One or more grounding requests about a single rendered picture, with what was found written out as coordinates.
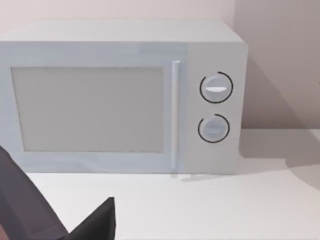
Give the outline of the pale microwave door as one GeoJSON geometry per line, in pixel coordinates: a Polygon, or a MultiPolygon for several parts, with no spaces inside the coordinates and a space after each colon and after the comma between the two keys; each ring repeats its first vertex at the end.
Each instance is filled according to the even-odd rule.
{"type": "Polygon", "coordinates": [[[179,173],[184,43],[0,41],[0,146],[29,173],[174,173],[173,61],[179,173]]]}

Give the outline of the pale microwave oven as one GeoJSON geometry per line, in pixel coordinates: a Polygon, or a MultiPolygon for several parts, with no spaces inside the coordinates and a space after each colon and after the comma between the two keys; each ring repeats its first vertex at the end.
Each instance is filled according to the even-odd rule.
{"type": "Polygon", "coordinates": [[[247,44],[217,19],[47,19],[31,22],[3,35],[18,42],[150,42],[187,45],[187,78],[182,91],[184,143],[178,173],[233,174],[237,170],[243,113],[247,44]],[[217,72],[227,74],[233,92],[224,102],[203,99],[200,83],[217,72]],[[221,142],[208,143],[198,135],[202,118],[223,115],[230,132],[221,142]]]}

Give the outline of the small round microwave knob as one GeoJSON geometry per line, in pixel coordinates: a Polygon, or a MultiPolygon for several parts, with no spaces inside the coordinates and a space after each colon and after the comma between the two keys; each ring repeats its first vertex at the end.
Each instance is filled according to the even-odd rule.
{"type": "Polygon", "coordinates": [[[210,144],[222,142],[230,133],[230,123],[221,114],[202,118],[197,126],[199,137],[210,144]]]}

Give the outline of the large round microwave knob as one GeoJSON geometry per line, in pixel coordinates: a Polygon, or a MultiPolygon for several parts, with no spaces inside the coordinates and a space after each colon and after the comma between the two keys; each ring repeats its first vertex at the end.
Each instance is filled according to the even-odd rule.
{"type": "Polygon", "coordinates": [[[204,77],[199,85],[202,98],[211,104],[225,102],[233,93],[232,79],[224,72],[204,77]]]}

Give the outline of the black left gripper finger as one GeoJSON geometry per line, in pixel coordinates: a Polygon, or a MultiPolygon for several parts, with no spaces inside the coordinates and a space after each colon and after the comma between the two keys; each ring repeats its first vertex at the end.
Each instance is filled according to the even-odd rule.
{"type": "Polygon", "coordinates": [[[115,198],[107,198],[67,236],[66,240],[115,240],[115,198]]]}

